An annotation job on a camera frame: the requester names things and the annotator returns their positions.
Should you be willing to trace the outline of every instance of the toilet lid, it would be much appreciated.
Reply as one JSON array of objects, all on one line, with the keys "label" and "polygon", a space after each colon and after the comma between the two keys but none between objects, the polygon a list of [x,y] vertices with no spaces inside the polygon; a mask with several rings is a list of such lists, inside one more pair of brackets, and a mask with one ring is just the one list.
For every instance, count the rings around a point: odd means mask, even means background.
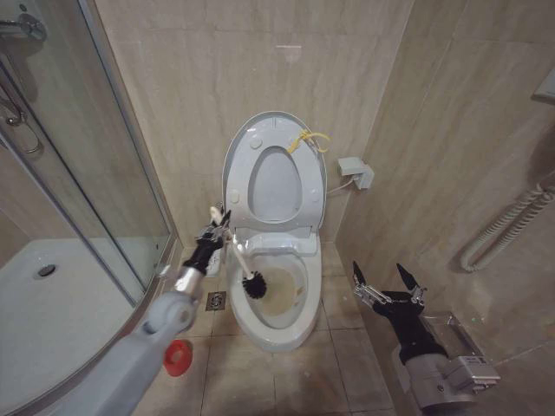
[{"label": "toilet lid", "polygon": [[232,210],[230,226],[258,231],[316,231],[325,207],[323,156],[302,141],[287,148],[308,127],[283,112],[266,112],[248,120],[225,156],[224,206]]}]

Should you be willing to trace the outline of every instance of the red object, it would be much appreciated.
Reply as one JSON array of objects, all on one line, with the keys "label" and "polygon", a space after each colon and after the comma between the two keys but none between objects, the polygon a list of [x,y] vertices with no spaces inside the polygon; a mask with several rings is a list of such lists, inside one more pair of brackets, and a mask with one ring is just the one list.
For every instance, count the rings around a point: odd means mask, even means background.
[{"label": "red object", "polygon": [[179,377],[191,366],[193,351],[182,340],[173,340],[164,354],[164,367],[172,377]]}]

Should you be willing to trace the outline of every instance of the cable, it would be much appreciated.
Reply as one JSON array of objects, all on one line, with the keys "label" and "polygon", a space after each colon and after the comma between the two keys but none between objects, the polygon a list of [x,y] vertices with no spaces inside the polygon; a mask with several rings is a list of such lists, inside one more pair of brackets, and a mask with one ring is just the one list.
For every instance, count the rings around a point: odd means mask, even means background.
[{"label": "cable", "polygon": [[[535,219],[555,199],[555,186],[543,189],[536,184],[535,189],[526,191],[505,214],[499,216],[480,235],[470,243],[460,255],[460,266],[469,273],[485,268],[501,251],[507,247],[528,224]],[[470,258],[494,236],[501,237],[491,245],[473,264]]]},{"label": "cable", "polygon": [[329,195],[329,194],[331,194],[332,192],[335,192],[335,191],[339,191],[340,189],[343,189],[343,188],[349,186],[349,185],[352,184],[354,181],[355,181],[355,178],[354,178],[354,177],[351,177],[351,179],[349,179],[349,182],[346,182],[346,183],[344,183],[343,185],[338,186],[337,188],[330,189],[329,191],[326,192],[326,195]]},{"label": "cable", "polygon": [[316,140],[316,137],[320,137],[322,139],[327,140],[328,142],[331,142],[330,137],[324,133],[311,133],[308,130],[303,130],[299,134],[299,136],[295,140],[293,140],[293,142],[291,143],[291,146],[289,146],[289,148],[287,149],[287,152],[289,153],[295,152],[295,150],[297,150],[298,147],[301,146],[301,142],[304,140],[308,145],[312,145],[317,152],[326,153],[328,149],[321,148],[320,144]]}]

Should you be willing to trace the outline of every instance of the floor drain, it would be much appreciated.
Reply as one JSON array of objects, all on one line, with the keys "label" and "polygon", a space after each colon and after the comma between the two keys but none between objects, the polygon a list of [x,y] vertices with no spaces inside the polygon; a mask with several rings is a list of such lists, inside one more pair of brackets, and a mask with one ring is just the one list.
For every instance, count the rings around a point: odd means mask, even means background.
[{"label": "floor drain", "polygon": [[225,309],[225,292],[209,292],[206,300],[206,310]]},{"label": "floor drain", "polygon": [[54,264],[49,264],[48,266],[44,266],[36,272],[35,279],[36,280],[44,279],[45,277],[50,276],[55,271],[56,271],[56,266]]}]

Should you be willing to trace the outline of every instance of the tile floor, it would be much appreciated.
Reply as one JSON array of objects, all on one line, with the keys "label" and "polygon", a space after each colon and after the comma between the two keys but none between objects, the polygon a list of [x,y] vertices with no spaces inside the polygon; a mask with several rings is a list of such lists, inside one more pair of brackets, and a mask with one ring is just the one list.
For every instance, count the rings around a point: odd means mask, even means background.
[{"label": "tile floor", "polygon": [[[243,335],[232,308],[205,311],[208,292],[226,290],[225,271],[204,281],[193,348],[181,377],[162,369],[140,402],[142,415],[395,416],[356,300],[334,244],[323,244],[322,306],[308,340],[267,353]],[[162,290],[171,289],[167,281]]]}]

